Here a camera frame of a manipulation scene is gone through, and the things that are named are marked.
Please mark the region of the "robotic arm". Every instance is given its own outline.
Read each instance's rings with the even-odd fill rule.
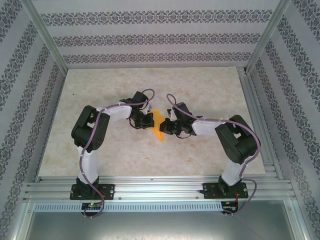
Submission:
[[[74,139],[74,144],[77,146],[79,155],[82,156],[82,170],[87,180],[98,189],[99,176],[97,172],[98,152],[104,142],[108,124],[121,119],[129,119],[134,122],[135,129],[146,129],[154,126],[153,113],[150,112],[152,107],[146,102],[148,97],[137,91],[133,98],[122,99],[118,105],[110,108],[94,108],[90,105],[85,106],[78,118],[71,136]],[[83,152],[83,148],[89,142],[93,132],[93,124],[97,120],[99,112],[104,109],[100,115],[96,126],[95,133],[91,143]],[[73,188],[74,196],[80,196],[82,199],[95,199],[97,192],[88,184],[84,178],[83,172],[80,172],[76,179],[76,186]]]
[[[189,136],[218,136],[228,161],[226,169],[219,177],[218,189],[210,189],[210,191],[214,191],[214,196],[219,196],[220,191],[225,198],[233,198],[240,186],[247,159],[257,152],[255,138],[247,130],[235,124],[213,120],[197,120],[196,118],[200,117],[191,117],[191,112],[183,102],[176,106],[188,115],[175,107],[168,109],[169,118],[161,123],[160,131],[169,135],[175,134],[177,137],[182,132],[189,134]],[[249,128],[248,124],[239,115],[234,115],[229,120]]]

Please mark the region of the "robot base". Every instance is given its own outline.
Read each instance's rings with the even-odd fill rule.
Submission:
[[[247,185],[244,182],[230,187],[226,195],[219,189],[218,182],[205,182],[202,187],[203,190],[200,193],[203,194],[204,199],[235,199],[236,194],[238,194],[239,199],[247,199],[249,197]]]
[[[99,178],[93,185],[102,193],[104,200],[113,200],[115,195],[114,184],[99,184]],[[89,184],[85,184],[76,179],[76,184],[71,187],[70,200],[101,200],[99,194],[91,188]]]

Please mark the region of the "ventilation slot strip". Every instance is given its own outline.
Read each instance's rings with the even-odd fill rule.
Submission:
[[[36,213],[78,213],[81,211],[81,202],[55,202],[35,205]],[[208,202],[106,202],[104,212],[210,212],[221,211],[220,201]]]

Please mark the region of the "aluminum frame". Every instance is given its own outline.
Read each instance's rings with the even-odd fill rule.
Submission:
[[[246,72],[250,73],[252,69],[255,67],[255,64],[257,60],[259,59],[262,51],[264,50],[265,46],[267,45],[267,42],[269,41],[272,33],[277,27],[277,24],[279,23],[281,17],[285,13],[287,7],[290,4],[290,0],[280,0],[278,5],[276,6],[273,14],[271,15],[271,18],[269,22],[267,23],[258,43],[256,44],[245,68]]]
[[[268,129],[258,105],[257,96],[250,78],[243,67],[238,67],[237,72],[241,82],[245,101],[250,113],[253,128],[260,136],[264,146],[261,155],[265,174],[245,175],[246,178],[257,182],[257,191],[253,201],[282,200],[296,240],[309,240],[310,236],[303,220],[300,207],[296,198],[293,185],[290,180],[285,180],[276,154],[274,152]],[[233,201],[234,199],[204,199],[200,193],[203,183],[217,182],[219,176],[164,176],[164,177],[100,177],[102,184],[115,184],[114,200],[108,203],[177,203],[190,205],[190,203],[219,203],[221,201]],[[72,184],[76,183],[76,177],[37,177],[36,182],[27,185],[23,197],[22,207],[14,228],[12,240],[25,239],[28,233],[32,214],[37,205],[50,204],[68,205],[70,203],[83,203],[88,201],[70,200]],[[252,194],[254,184],[246,182],[249,195]]]
[[[41,15],[37,11],[36,6],[33,3],[33,0],[21,0],[21,4],[23,5],[24,9],[26,10],[27,14],[31,18],[33,24],[35,25],[36,29],[38,30],[39,34],[41,35],[44,43],[50,50],[55,62],[58,64],[63,76],[65,77],[68,73],[68,66],[66,61],[64,60],[63,55],[59,51],[53,37],[51,36],[48,28],[44,20],[42,19]]]

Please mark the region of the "white wall with gray pattern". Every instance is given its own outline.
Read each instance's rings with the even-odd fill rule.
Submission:
[[[292,0],[250,73],[283,175],[320,239],[320,0]]]
[[[279,0],[35,0],[70,69],[244,67]]]
[[[33,182],[64,76],[18,0],[0,0],[0,240]]]

